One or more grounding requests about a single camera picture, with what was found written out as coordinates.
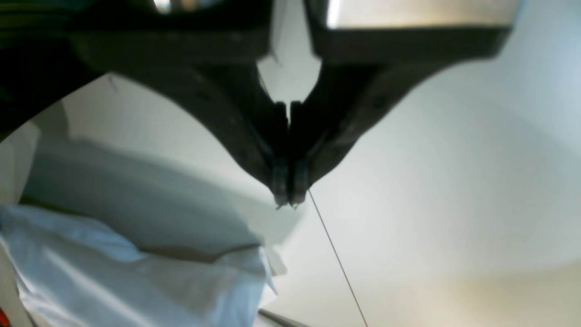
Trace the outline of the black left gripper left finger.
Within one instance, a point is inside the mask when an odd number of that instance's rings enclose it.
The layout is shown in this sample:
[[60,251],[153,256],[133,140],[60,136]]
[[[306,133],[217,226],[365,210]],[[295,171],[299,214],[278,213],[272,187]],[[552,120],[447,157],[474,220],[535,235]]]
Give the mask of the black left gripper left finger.
[[199,120],[277,205],[291,203],[287,120],[260,83],[271,0],[3,0],[1,138],[106,73]]

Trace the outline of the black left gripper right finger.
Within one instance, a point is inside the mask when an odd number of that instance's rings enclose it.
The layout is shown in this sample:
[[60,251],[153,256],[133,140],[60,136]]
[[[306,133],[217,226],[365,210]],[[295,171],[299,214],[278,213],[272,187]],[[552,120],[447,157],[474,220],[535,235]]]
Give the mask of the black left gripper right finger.
[[306,0],[318,80],[291,103],[289,203],[434,74],[489,59],[514,26],[512,0]]

